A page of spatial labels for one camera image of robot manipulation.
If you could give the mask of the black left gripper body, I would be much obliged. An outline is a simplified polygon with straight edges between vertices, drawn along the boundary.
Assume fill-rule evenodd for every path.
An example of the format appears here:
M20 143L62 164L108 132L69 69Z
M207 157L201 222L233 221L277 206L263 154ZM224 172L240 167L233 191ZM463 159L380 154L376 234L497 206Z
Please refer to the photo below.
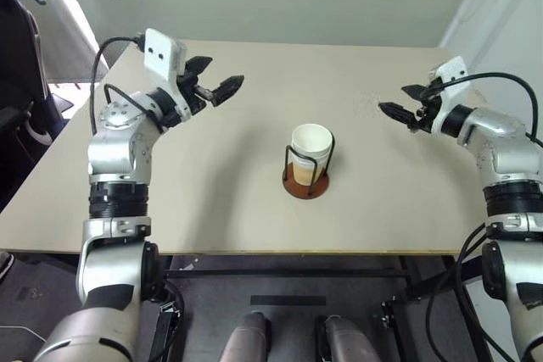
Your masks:
M196 115L211 102L211 91L199 85L203 70L185 70L176 78L177 88L188 104L191 115Z

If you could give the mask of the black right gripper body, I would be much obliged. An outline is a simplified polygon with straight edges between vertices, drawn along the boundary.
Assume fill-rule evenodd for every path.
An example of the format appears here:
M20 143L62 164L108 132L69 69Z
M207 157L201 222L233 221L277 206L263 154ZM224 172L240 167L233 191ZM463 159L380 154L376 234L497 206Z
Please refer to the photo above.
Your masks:
M434 120L441 107L440 90L428 87L427 99L414 99L421 107L413 115L413 124L408 125L411 131L431 131Z

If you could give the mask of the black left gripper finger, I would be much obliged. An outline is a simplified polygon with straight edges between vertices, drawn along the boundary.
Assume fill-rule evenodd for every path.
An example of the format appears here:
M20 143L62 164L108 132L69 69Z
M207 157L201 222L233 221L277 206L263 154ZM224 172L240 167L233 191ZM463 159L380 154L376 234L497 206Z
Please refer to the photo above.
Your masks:
M225 79L215 90L211 92L211 103L218 107L226 100L234 96L244 83L243 75L233 75Z
M201 75L212 61L213 61L212 57L194 56L186 61L183 75L184 76Z

